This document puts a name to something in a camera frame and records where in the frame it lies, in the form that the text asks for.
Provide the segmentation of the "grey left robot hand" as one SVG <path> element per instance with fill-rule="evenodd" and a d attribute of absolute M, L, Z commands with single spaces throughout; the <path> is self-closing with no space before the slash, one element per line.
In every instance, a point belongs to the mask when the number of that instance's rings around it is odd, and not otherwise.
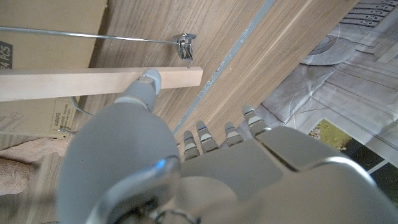
<path fill-rule="evenodd" d="M 61 223 L 396 223 L 397 209 L 355 161 L 244 107 L 251 139 L 226 125 L 218 147 L 197 122 L 184 153 L 152 111 L 160 73 L 144 71 L 67 149 Z"/>

